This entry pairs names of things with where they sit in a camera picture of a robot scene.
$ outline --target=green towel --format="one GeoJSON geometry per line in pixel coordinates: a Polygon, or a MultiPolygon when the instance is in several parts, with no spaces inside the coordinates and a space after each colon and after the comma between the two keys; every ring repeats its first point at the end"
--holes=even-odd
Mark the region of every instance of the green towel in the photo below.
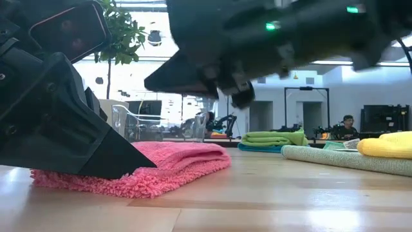
{"type": "Polygon", "coordinates": [[[295,132],[261,131],[249,132],[242,137],[242,144],[246,146],[283,146],[283,145],[308,145],[308,139],[303,129],[295,132]]]}
{"type": "Polygon", "coordinates": [[[332,142],[326,141],[326,144],[323,147],[324,150],[336,150],[336,149],[345,149],[345,145],[341,142],[332,142]]]}

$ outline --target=wooden table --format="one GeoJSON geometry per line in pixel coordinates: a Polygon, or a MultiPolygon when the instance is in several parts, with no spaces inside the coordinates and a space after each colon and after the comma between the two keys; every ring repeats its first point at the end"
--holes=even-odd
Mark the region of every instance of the wooden table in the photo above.
{"type": "Polygon", "coordinates": [[[32,188],[0,166],[0,231],[412,231],[412,179],[230,150],[231,168],[160,198],[32,188]]]}

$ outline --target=green led light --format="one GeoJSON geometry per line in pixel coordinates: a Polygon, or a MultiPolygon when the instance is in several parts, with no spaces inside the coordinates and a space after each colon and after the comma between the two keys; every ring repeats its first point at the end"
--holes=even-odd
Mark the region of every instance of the green led light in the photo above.
{"type": "Polygon", "coordinates": [[[359,9],[354,7],[354,6],[348,6],[346,7],[346,11],[352,14],[357,14],[359,13],[359,9]]]}
{"type": "Polygon", "coordinates": [[[268,31],[276,30],[276,26],[273,23],[267,23],[266,30],[268,31]]]}

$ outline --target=teal towel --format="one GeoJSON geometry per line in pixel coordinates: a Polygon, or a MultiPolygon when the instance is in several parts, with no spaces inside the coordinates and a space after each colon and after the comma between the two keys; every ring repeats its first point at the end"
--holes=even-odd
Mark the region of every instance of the teal towel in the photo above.
{"type": "Polygon", "coordinates": [[[341,142],[332,142],[326,141],[326,144],[323,147],[324,150],[336,150],[336,149],[345,149],[345,145],[341,142]]]}
{"type": "Polygon", "coordinates": [[[254,147],[254,146],[247,146],[247,145],[244,145],[242,143],[239,143],[238,148],[241,151],[281,153],[282,146],[254,147]]]}
{"type": "Polygon", "coordinates": [[[408,159],[369,157],[358,152],[304,146],[283,146],[281,153],[291,160],[412,177],[412,160],[408,159]]]}

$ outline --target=door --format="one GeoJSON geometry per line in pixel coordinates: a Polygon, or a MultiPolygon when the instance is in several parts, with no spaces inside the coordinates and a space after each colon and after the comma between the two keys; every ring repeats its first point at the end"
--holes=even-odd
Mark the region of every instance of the door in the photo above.
{"type": "Polygon", "coordinates": [[[322,103],[303,103],[303,129],[308,139],[315,137],[314,129],[322,126],[322,103]]]}

